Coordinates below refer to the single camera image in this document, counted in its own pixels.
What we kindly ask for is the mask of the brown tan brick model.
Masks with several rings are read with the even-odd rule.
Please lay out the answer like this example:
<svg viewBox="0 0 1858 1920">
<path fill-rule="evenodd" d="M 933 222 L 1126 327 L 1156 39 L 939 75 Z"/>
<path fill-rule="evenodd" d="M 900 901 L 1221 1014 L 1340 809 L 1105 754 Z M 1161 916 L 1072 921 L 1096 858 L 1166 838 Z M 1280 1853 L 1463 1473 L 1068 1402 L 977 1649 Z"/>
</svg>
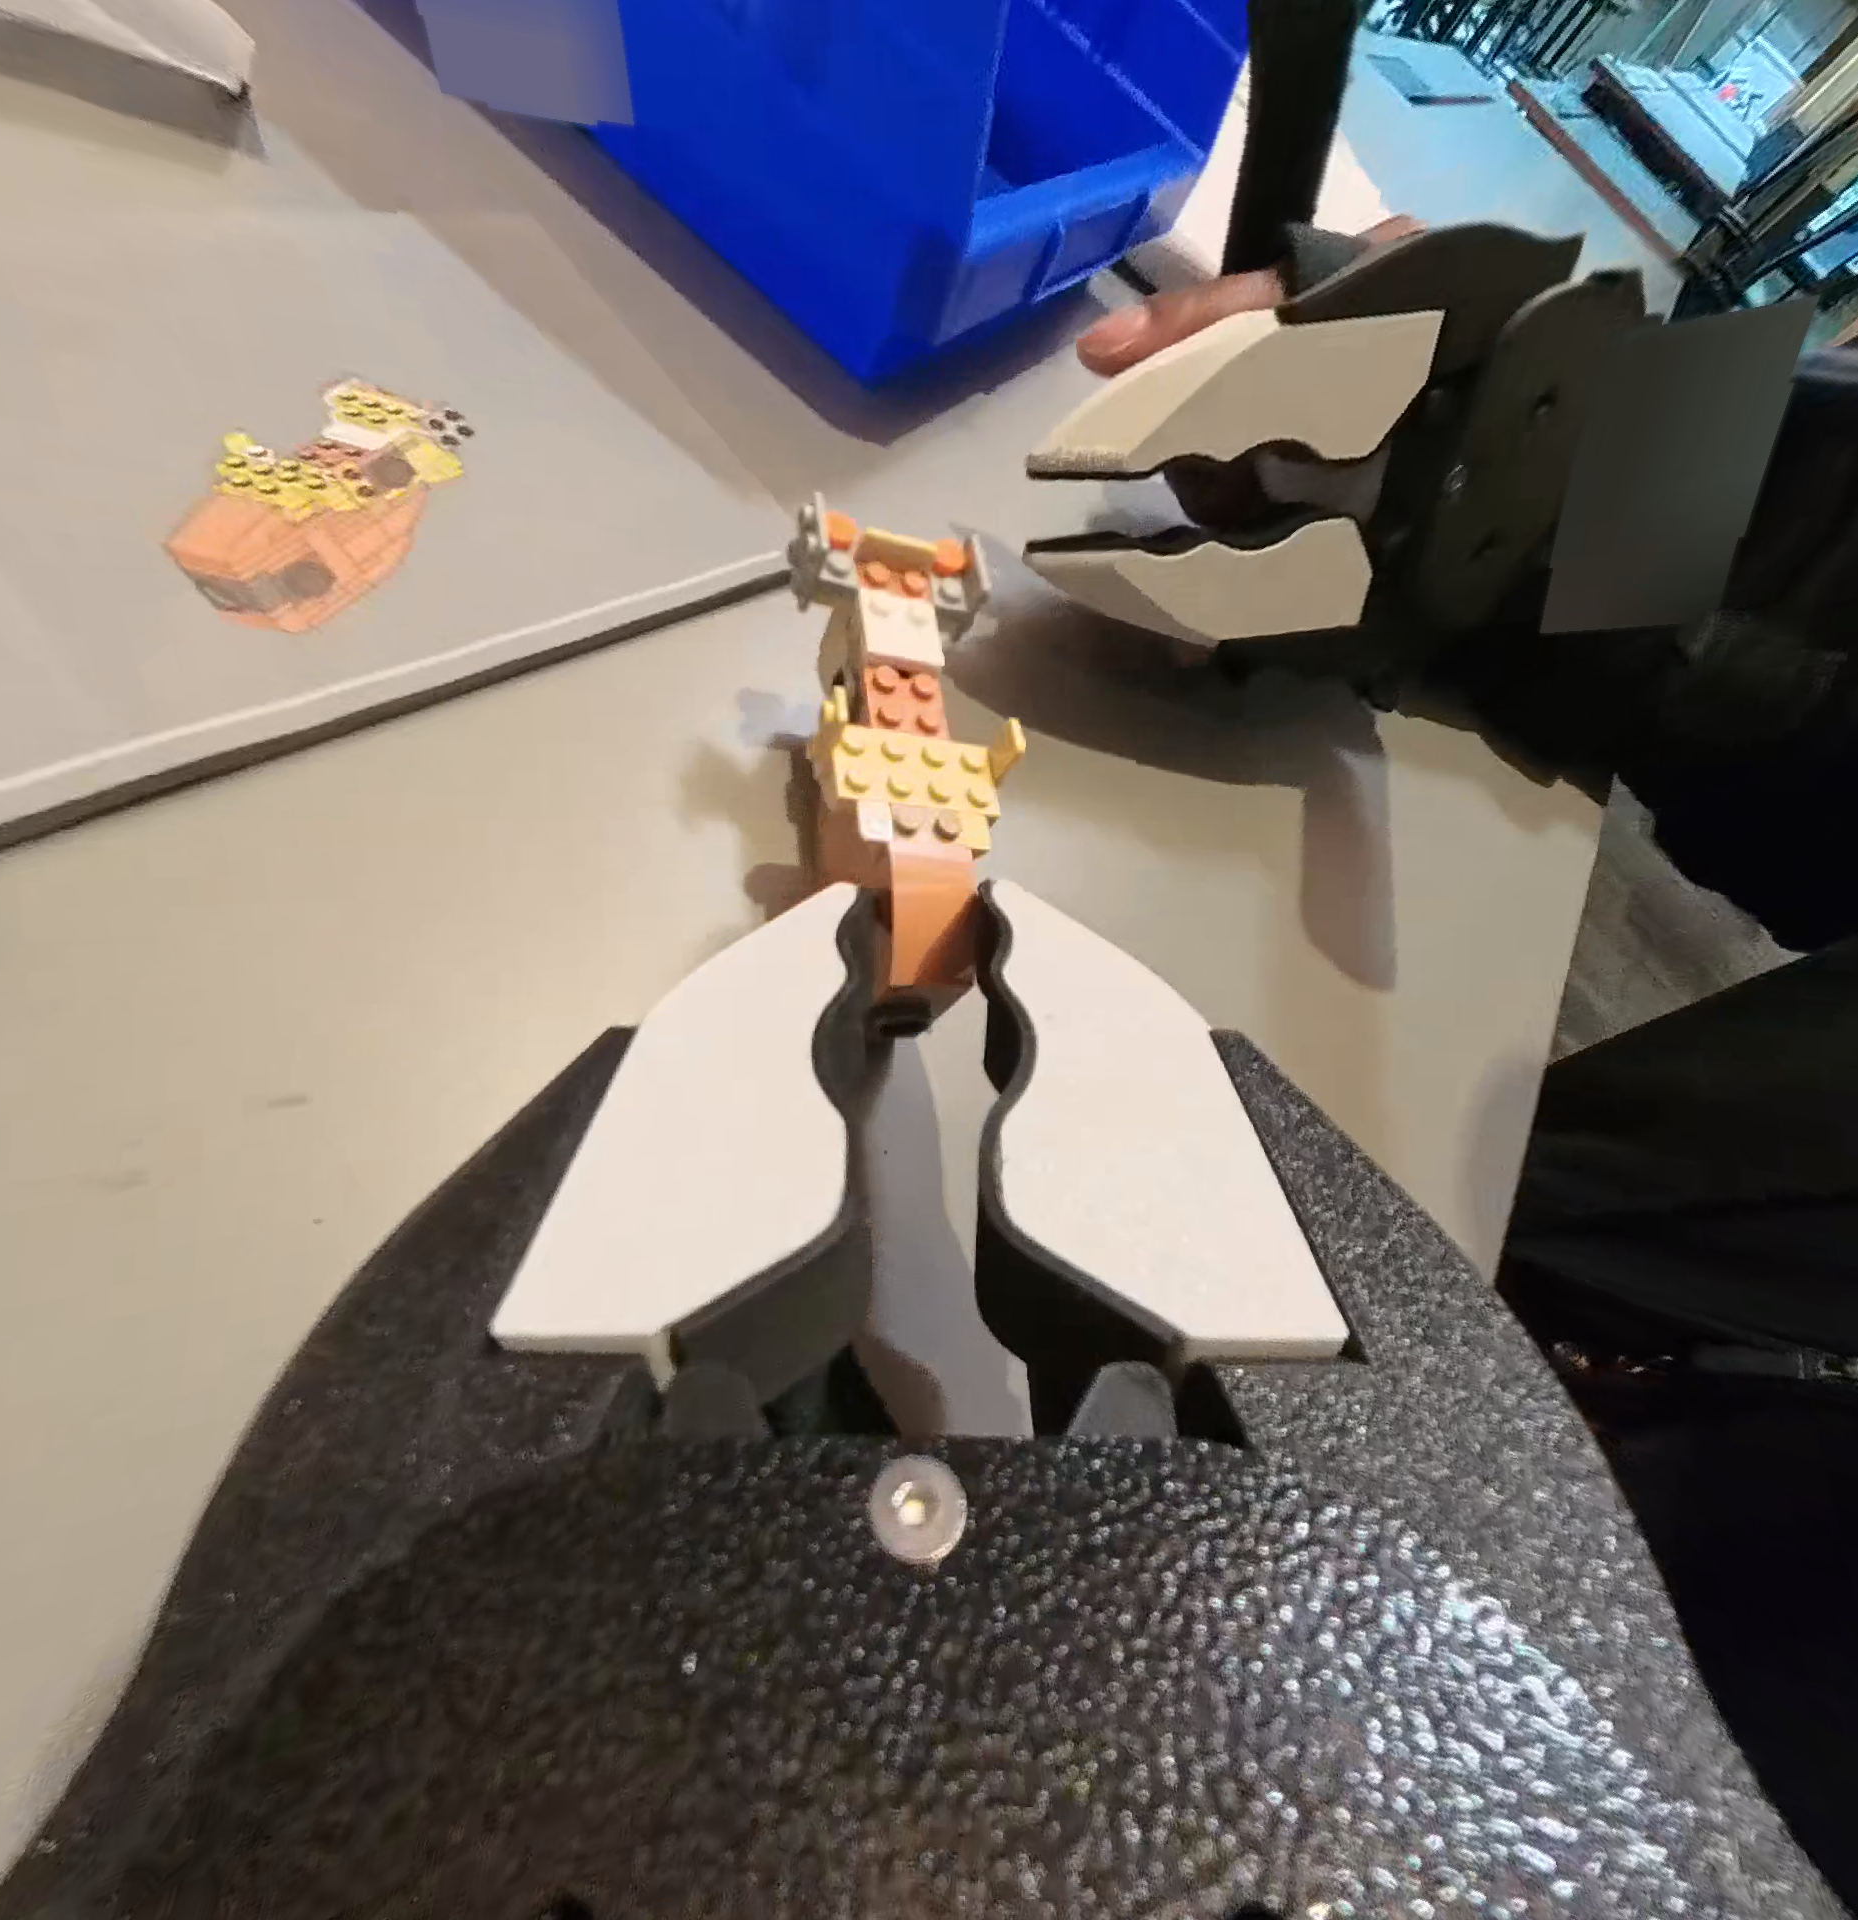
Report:
<svg viewBox="0 0 1858 1920">
<path fill-rule="evenodd" d="M 1002 782 L 1026 752 L 1007 720 L 989 741 L 952 731 L 949 652 L 991 603 L 974 538 L 889 533 L 822 493 L 790 544 L 801 611 L 826 615 L 822 715 L 805 741 L 826 880 L 874 901 L 880 1034 L 917 1038 L 965 997 L 982 962 L 981 867 Z"/>
</svg>

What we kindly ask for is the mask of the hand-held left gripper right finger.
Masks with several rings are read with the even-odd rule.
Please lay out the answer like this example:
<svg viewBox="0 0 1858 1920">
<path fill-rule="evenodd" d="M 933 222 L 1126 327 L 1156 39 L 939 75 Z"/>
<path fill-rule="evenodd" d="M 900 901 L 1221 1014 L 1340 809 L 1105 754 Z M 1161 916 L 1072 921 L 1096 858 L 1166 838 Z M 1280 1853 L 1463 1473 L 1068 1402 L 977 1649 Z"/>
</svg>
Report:
<svg viewBox="0 0 1858 1920">
<path fill-rule="evenodd" d="M 1016 880 L 991 950 L 978 1298 L 1031 1365 L 1333 1358 L 1350 1327 L 1205 1018 Z"/>
</svg>

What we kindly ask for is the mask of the blue plastic bin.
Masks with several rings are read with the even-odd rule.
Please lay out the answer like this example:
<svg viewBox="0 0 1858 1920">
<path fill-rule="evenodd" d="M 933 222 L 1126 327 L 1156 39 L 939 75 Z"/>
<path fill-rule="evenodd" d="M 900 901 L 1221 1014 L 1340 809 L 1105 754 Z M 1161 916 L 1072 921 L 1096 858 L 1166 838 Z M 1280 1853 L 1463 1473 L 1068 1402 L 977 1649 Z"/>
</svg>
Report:
<svg viewBox="0 0 1858 1920">
<path fill-rule="evenodd" d="M 586 132 L 873 384 L 1169 232 L 1243 4 L 364 4 L 469 105 Z"/>
</svg>

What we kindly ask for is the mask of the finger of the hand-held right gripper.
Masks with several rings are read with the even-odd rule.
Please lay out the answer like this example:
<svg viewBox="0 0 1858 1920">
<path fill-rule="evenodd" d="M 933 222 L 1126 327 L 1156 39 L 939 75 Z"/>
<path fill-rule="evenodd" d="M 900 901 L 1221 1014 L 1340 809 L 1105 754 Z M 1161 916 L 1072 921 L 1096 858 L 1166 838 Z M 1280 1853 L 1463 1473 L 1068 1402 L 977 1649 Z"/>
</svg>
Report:
<svg viewBox="0 0 1858 1920">
<path fill-rule="evenodd" d="M 1441 313 L 1317 323 L 1233 315 L 1109 378 L 1026 456 L 1026 473 L 1145 478 L 1273 445 L 1364 461 L 1422 393 L 1442 327 Z"/>
<path fill-rule="evenodd" d="M 1086 533 L 1031 543 L 1022 561 L 1085 611 L 1205 649 L 1354 629 L 1375 579 L 1343 515 L 1303 515 L 1254 543 Z"/>
</svg>

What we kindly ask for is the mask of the grey instruction booklet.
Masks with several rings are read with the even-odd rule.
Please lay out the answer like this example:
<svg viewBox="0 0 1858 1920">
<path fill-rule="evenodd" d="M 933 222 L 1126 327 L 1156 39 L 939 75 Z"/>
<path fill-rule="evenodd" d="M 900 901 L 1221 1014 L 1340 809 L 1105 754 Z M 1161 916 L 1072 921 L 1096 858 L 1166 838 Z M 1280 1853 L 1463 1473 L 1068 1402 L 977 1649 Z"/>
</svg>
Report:
<svg viewBox="0 0 1858 1920">
<path fill-rule="evenodd" d="M 0 841 L 765 582 L 762 483 L 275 127 L 0 84 Z"/>
</svg>

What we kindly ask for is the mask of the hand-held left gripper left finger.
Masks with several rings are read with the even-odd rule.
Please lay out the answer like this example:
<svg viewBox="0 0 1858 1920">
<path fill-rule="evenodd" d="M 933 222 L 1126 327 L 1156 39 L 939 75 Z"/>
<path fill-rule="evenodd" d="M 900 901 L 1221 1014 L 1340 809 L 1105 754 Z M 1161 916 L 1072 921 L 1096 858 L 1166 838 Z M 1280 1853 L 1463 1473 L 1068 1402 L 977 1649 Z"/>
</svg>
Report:
<svg viewBox="0 0 1858 1920">
<path fill-rule="evenodd" d="M 836 883 L 638 1027 L 491 1322 L 509 1351 L 797 1388 L 865 1321 L 874 905 Z"/>
</svg>

